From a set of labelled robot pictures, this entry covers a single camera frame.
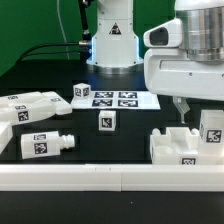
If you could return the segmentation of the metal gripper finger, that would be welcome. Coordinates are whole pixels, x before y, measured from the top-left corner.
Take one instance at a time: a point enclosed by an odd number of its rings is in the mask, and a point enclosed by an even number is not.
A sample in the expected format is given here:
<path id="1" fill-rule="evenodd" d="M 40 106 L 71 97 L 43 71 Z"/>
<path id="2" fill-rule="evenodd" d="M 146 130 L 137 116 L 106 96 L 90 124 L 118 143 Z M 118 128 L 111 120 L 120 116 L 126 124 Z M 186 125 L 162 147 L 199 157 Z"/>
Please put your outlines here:
<path id="1" fill-rule="evenodd" d="M 173 103 L 176 109 L 179 111 L 181 116 L 181 122 L 185 123 L 185 114 L 190 111 L 190 107 L 187 104 L 187 101 L 183 97 L 174 96 Z"/>

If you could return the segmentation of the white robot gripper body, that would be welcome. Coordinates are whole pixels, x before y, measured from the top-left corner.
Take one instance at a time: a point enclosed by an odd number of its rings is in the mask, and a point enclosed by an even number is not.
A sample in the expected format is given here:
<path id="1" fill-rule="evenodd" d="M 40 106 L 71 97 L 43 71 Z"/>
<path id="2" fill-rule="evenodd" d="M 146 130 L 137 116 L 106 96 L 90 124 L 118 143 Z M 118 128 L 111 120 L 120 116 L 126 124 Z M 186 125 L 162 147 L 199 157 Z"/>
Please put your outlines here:
<path id="1" fill-rule="evenodd" d="M 143 35 L 145 85 L 151 93 L 224 101 L 224 59 L 196 61 L 181 49 L 182 21 L 174 18 Z"/>

